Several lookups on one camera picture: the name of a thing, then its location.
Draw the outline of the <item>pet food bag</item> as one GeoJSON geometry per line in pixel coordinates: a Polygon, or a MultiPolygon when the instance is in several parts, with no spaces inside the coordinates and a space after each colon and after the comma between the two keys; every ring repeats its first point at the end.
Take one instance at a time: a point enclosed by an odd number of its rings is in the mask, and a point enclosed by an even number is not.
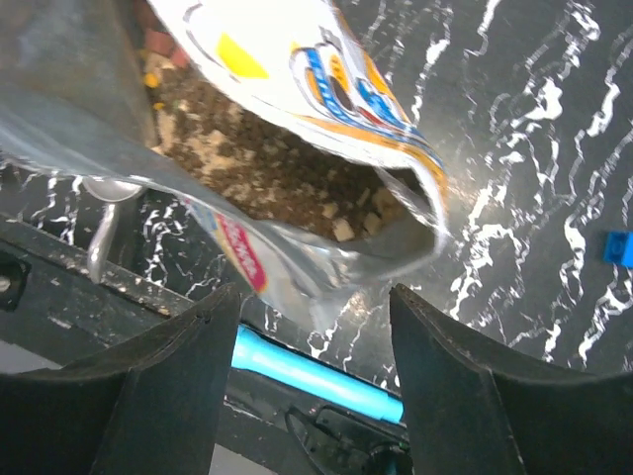
{"type": "Polygon", "coordinates": [[[444,167],[333,1],[5,1],[1,148],[177,196],[317,332],[448,238],[444,167]]]}

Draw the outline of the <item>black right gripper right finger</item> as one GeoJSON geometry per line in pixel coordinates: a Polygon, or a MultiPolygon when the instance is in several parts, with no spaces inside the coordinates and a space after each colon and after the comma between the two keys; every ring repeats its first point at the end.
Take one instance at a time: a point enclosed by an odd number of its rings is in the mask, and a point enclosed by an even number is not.
{"type": "Polygon", "coordinates": [[[392,346],[418,474],[628,474],[632,377],[596,376],[515,351],[405,286],[392,346]]]}

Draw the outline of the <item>metal food scoop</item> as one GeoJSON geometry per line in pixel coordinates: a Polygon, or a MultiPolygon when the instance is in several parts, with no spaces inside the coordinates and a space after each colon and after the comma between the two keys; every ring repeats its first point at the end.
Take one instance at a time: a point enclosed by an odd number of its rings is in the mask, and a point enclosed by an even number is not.
{"type": "Polygon", "coordinates": [[[140,196],[144,188],[128,182],[96,177],[83,177],[82,184],[93,197],[104,203],[99,227],[88,246],[86,262],[90,280],[100,284],[120,220],[122,205],[140,196]]]}

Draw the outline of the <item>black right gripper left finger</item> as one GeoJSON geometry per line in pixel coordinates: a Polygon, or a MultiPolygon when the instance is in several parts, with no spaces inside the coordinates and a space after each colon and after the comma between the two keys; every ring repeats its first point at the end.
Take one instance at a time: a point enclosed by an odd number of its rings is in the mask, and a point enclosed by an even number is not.
{"type": "Polygon", "coordinates": [[[5,474],[205,474],[240,299],[226,285],[182,314],[62,368],[1,378],[5,474]]]}

